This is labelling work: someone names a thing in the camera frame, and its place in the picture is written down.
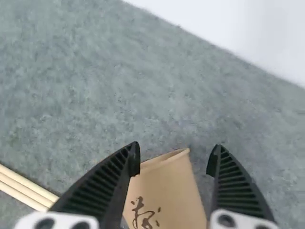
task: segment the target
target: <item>wooden stick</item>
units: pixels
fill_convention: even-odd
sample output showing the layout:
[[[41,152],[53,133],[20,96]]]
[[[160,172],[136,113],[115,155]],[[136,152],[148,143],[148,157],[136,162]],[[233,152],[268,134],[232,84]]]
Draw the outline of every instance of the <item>wooden stick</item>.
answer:
[[[1,164],[0,164],[0,173],[4,174],[5,176],[9,177],[12,180],[15,180],[16,182],[20,183],[24,187],[27,187],[28,189],[31,189],[32,191],[38,193],[40,196],[44,197],[45,199],[50,200],[51,203],[55,203],[58,200],[58,197],[56,195],[54,195],[53,193],[36,185],[35,183],[29,181],[28,179],[24,178],[23,176],[15,173],[14,171],[10,170],[9,168],[6,168],[5,166],[3,166]]]
[[[7,184],[3,183],[2,181],[0,181],[0,190],[37,211],[46,212],[48,210],[48,208],[46,206],[36,202],[35,200],[31,199],[28,196],[20,193],[19,191],[13,189],[12,187],[8,186]]]
[[[36,202],[50,208],[53,205],[53,202],[45,197],[41,196],[40,194],[34,192],[33,190],[29,189],[28,187],[18,183],[17,181],[9,178],[8,176],[0,173],[0,181],[11,188],[19,191],[20,193],[30,197],[31,199],[35,200]]]

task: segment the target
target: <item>carpet floor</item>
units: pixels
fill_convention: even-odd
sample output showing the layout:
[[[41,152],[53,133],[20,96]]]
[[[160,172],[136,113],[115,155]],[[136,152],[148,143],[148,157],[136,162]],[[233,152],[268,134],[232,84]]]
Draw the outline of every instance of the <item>carpet floor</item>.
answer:
[[[131,141],[189,146],[206,212],[221,143],[305,227],[305,90],[119,0],[0,0],[0,162],[63,193]],[[31,209],[0,193],[0,228]]]

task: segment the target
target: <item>white wall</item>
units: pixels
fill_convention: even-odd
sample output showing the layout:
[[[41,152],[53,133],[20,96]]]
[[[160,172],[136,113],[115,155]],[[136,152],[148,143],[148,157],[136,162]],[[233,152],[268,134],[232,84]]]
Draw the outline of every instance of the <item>white wall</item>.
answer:
[[[304,0],[124,0],[305,87]]]

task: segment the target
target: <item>cup rim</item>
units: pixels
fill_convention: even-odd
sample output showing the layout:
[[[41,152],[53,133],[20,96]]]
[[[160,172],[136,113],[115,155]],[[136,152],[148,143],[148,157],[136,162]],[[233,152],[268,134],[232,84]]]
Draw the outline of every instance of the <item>cup rim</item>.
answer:
[[[152,159],[146,160],[140,165],[140,174],[147,173],[149,171],[155,170],[162,166],[165,166],[168,163],[171,163],[190,152],[189,148],[180,148],[168,152],[166,154],[154,157]]]

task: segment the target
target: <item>brown paper cup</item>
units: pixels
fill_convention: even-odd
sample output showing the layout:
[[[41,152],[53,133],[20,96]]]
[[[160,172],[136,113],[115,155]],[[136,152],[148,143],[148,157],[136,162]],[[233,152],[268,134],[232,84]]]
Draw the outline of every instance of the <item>brown paper cup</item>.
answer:
[[[141,163],[130,180],[123,216],[130,229],[204,229],[190,149],[178,149]]]

